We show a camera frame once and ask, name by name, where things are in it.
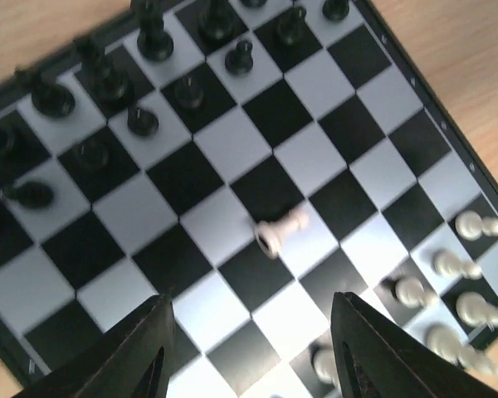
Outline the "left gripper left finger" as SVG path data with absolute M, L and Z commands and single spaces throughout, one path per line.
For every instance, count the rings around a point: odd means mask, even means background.
M 165 397 L 174 359 L 171 299 L 154 295 L 98 343 L 18 397 Z

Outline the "white pawn large foreground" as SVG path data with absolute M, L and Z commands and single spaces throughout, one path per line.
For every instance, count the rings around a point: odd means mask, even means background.
M 432 289 L 426 289 L 415 277 L 399 279 L 395 284 L 396 300 L 407 308 L 425 308 L 436 304 L 439 296 Z

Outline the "white pawn near edge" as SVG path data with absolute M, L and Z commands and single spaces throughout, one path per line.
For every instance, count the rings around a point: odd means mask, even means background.
M 457 234 L 464 240 L 474 241 L 482 236 L 498 236 L 498 217 L 480 216 L 475 211 L 464 211 L 455 219 Z

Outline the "black chess piece row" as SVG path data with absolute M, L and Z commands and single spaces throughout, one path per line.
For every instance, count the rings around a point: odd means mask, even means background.
M 94 37 L 72 50 L 56 78 L 22 71 L 22 97 L 0 106 L 0 188 L 41 179 L 58 205 L 16 206 L 25 229 L 46 239 L 92 205 L 123 243 L 181 221 L 196 233 L 248 217 L 275 219 L 320 199 L 346 161 L 321 123 L 354 95 L 304 25 L 282 45 L 279 21 L 314 2 L 226 3 L 232 34 L 209 41 L 194 1 L 158 12 L 163 59 L 149 58 L 146 10 L 136 28 L 103 48 Z

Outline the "white pawn standing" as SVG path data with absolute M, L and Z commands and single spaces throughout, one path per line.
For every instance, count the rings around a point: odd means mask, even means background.
M 479 279 L 482 276 L 481 267 L 470 260 L 462 260 L 450 250 L 440 250 L 434 257 L 432 266 L 437 274 L 453 278 Z

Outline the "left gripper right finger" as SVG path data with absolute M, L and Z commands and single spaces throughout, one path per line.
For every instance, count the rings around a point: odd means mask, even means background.
M 344 397 L 498 397 L 352 292 L 334 294 L 330 330 Z

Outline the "white chess piece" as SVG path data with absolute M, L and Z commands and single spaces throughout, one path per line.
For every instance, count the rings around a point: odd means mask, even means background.
M 259 222 L 254 228 L 254 236 L 266 256 L 275 259 L 288 237 L 305 229 L 308 223 L 308 212 L 300 207 L 294 208 L 278 221 Z

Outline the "black magnetic chess board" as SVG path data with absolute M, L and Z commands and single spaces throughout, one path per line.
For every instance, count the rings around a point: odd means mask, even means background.
M 498 336 L 498 187 L 369 1 L 145 1 L 0 85 L 0 355 L 31 385 L 154 294 L 171 397 L 333 397 L 334 292 Z

